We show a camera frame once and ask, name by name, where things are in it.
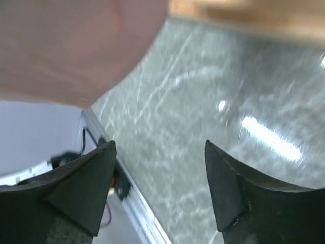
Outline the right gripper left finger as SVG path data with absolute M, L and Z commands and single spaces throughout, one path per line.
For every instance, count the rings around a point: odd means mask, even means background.
M 45 243 L 59 219 L 98 235 L 116 162 L 109 141 L 65 165 L 1 186 L 1 243 Z

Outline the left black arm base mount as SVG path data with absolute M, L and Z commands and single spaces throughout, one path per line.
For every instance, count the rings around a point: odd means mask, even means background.
M 52 163 L 53 169 L 81 157 L 86 150 L 86 145 L 86 136 L 83 136 L 82 149 L 80 152 L 67 151 L 63 152 L 61 155 L 51 157 L 50 162 Z M 115 161 L 111 188 L 114 189 L 115 193 L 121 201 L 128 195 L 131 188 L 131 183 L 117 159 Z

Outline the pink beige underwear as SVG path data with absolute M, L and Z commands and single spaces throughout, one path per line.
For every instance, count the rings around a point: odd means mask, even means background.
M 1 99 L 89 107 L 146 55 L 167 1 L 1 1 Z

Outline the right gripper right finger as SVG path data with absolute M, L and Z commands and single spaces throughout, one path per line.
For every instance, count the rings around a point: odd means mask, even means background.
M 324 189 L 273 178 L 210 141 L 205 164 L 225 243 L 324 243 Z

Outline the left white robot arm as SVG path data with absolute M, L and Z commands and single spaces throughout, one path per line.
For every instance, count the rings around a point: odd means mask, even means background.
M 21 181 L 47 173 L 51 170 L 53 170 L 52 163 L 50 161 L 42 161 L 27 169 L 1 176 L 0 184 L 1 186 L 14 186 Z

